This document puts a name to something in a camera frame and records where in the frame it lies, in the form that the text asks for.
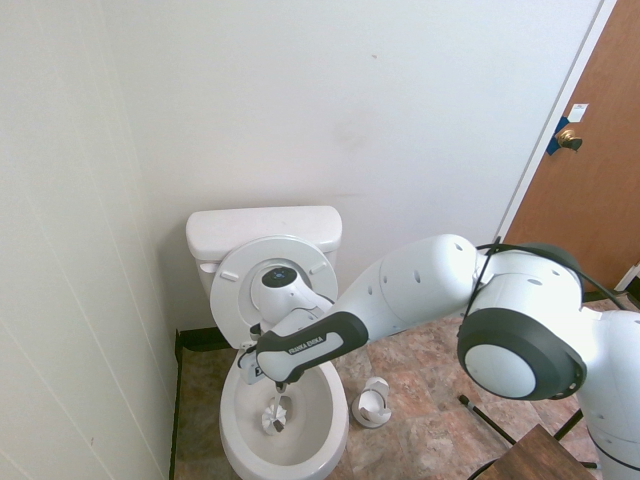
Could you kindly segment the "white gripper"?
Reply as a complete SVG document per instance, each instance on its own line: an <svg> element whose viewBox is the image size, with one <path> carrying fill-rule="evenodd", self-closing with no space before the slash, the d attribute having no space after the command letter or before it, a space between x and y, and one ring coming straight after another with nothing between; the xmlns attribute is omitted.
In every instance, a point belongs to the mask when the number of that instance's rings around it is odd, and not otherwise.
<svg viewBox="0 0 640 480"><path fill-rule="evenodd" d="M255 347L249 347L239 352L237 366L240 369L242 380L247 385L253 385L266 378L264 372L258 365ZM275 382L275 389L278 393L281 393L281 390L282 392L286 392L288 386L289 383L287 382Z"/></svg>

